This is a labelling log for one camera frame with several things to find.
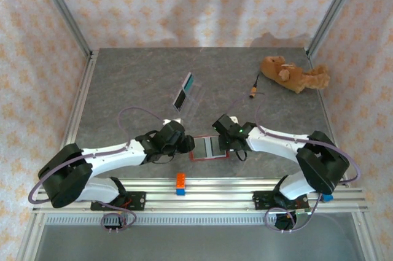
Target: clear plastic container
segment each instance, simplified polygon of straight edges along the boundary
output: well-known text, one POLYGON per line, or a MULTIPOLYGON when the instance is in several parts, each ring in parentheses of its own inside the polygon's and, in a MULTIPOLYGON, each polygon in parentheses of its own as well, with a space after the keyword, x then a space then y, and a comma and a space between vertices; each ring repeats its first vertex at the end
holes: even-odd
POLYGON ((204 95, 202 83, 191 73, 187 74, 173 107, 184 122, 191 122, 204 95))

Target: wall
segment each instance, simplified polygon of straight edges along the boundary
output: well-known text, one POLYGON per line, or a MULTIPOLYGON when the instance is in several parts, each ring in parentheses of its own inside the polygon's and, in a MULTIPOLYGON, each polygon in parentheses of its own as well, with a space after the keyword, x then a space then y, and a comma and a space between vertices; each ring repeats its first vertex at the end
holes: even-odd
POLYGON ((324 90, 341 147, 363 171, 386 260, 393 258, 393 0, 349 0, 317 53, 330 67, 324 90))
POLYGON ((0 0, 0 260, 14 260, 29 189, 58 151, 85 57, 51 0, 0 0))
POLYGON ((332 0, 65 0, 91 49, 304 47, 332 0))

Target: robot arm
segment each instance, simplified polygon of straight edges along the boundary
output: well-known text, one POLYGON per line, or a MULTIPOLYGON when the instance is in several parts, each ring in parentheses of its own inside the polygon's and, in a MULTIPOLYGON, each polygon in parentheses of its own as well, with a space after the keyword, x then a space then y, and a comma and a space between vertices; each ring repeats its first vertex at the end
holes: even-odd
POLYGON ((121 206, 128 200, 121 182, 115 177, 101 179, 95 176, 124 166, 155 162, 162 155, 173 157, 190 152, 195 147, 194 140, 184 131, 179 122, 166 120, 160 131, 150 131, 117 146, 80 149, 76 144, 68 144, 40 170, 38 177, 41 179, 57 166, 79 157, 43 182, 52 206, 62 208, 82 200, 121 206))
POLYGON ((213 127, 220 134, 219 144, 222 150, 268 152, 300 165, 300 172, 284 176, 275 188, 274 199, 280 206, 285 206, 286 199, 294 200, 313 191, 332 194, 349 167, 347 159, 340 154, 313 144, 313 141, 321 141, 334 146, 319 131, 312 135, 294 135, 265 129, 263 133, 256 124, 247 122, 240 126, 236 118, 227 115, 221 116, 213 127), (289 139, 272 137, 274 135, 289 139))

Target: metal frame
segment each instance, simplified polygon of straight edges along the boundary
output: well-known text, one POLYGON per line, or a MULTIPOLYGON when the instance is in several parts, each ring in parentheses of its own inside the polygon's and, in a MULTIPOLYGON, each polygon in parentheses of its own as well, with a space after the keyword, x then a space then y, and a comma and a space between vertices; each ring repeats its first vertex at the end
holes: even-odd
MULTIPOLYGON (((94 52, 86 65, 79 87, 79 94, 76 96, 68 130, 61 147, 75 140, 96 58, 97 53, 94 52)), ((173 222, 173 224, 181 224, 183 221, 198 222, 203 221, 203 219, 216 219, 227 225, 236 225, 236 221, 243 224, 261 223, 263 211, 255 210, 252 192, 255 190, 272 190, 277 182, 278 179, 188 179, 186 196, 178 197, 174 194, 173 189, 175 179, 122 180, 127 190, 143 190, 149 193, 146 210, 137 213, 142 219, 150 219, 143 220, 145 224, 161 223, 162 225, 168 225, 168 222, 173 222)), ((351 212, 354 216, 354 223, 361 223, 357 227, 357 234, 366 260, 382 260, 380 254, 378 254, 378 244, 373 242, 373 240, 376 240, 375 232, 370 229, 372 225, 370 225, 369 217, 366 216, 368 206, 362 189, 339 186, 333 196, 335 200, 330 203, 321 203, 317 212, 351 212)), ((45 191, 40 189, 37 198, 43 199, 45 197, 45 191)), ((311 193, 308 198, 310 205, 313 206, 316 201, 316 194, 311 193)), ((59 219, 58 222, 82 221, 78 223, 85 223, 83 221, 88 220, 81 219, 95 219, 99 215, 102 215, 102 212, 91 211, 89 203, 73 203, 63 209, 53 209, 50 203, 35 206, 17 260, 34 260, 44 224, 47 225, 50 221, 56 222, 53 219, 59 219)), ((206 221, 206 225, 213 224, 213 220, 206 221)))
POLYGON ((65 3, 64 0, 53 0, 55 3, 56 7, 58 8, 60 14, 63 16, 66 24, 68 25, 69 29, 72 32, 72 35, 74 36, 75 40, 77 41, 80 49, 83 51, 85 56, 90 55, 90 48, 84 38, 84 35, 80 31, 78 24, 76 23, 74 17, 72 16, 72 13, 69 11, 67 4, 65 3))
MULTIPOLYGON (((89 56, 68 122, 67 131, 61 145, 61 147, 63 147, 73 142, 76 138, 98 53, 92 53, 90 51, 65 1, 53 1, 69 26, 80 48, 86 56, 89 56)), ((344 2, 345 0, 332 1, 327 14, 306 51, 309 59, 316 53, 344 2)), ((323 96, 320 95, 320 99, 322 104, 324 104, 323 96)), ((335 137, 332 129, 329 128, 329 130, 332 136, 335 137)), ((187 195, 185 197, 177 197, 173 193, 174 179, 122 180, 128 190, 143 190, 149 193, 146 210, 138 213, 141 219, 145 219, 141 220, 141 223, 138 224, 147 225, 180 225, 183 221, 181 219, 194 219, 190 220, 191 222, 195 221, 195 219, 209 219, 206 220, 208 225, 214 225, 215 220, 212 219, 218 219, 218 221, 224 219, 224 223, 229 225, 236 223, 242 223, 244 225, 246 222, 250 224, 260 223, 260 221, 262 221, 262 217, 259 217, 261 211, 256 211, 254 209, 254 204, 251 200, 252 191, 271 190, 277 181, 277 179, 233 178, 188 179, 187 195)), ((45 197, 45 192, 42 189, 39 191, 38 197, 45 197)), ((383 260, 379 244, 375 241, 377 238, 375 237, 375 231, 371 225, 371 217, 369 213, 367 213, 368 207, 362 189, 353 189, 348 186, 337 187, 334 197, 335 201, 331 203, 321 203, 317 212, 351 212, 354 223, 357 224, 357 234, 366 260, 383 260)), ((314 205, 315 201, 316 195, 315 193, 311 193, 309 195, 310 205, 314 205)), ((86 217, 91 219, 91 215, 97 215, 94 216, 97 218, 100 214, 102 214, 102 212, 91 211, 88 203, 74 203, 61 210, 53 209, 50 204, 35 206, 17 260, 35 259, 44 225, 50 225, 50 223, 59 224, 64 221, 59 219, 67 218, 69 221, 74 221, 73 223, 86 223, 86 220, 81 219, 86 219, 86 217)))
POLYGON ((344 6, 346 0, 333 0, 330 7, 325 14, 324 19, 316 31, 313 40, 306 49, 306 53, 309 59, 311 59, 317 52, 322 40, 326 37, 329 28, 332 26, 334 19, 336 19, 341 8, 344 6))

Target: plush dog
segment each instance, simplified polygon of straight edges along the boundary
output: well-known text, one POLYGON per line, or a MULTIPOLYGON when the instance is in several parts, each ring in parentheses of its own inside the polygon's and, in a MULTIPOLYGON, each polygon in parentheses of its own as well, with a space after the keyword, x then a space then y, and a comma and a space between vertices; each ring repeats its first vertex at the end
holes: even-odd
POLYGON ((324 89, 330 77, 326 66, 304 72, 294 63, 287 64, 283 56, 268 56, 260 64, 262 74, 285 88, 300 93, 304 88, 324 89))

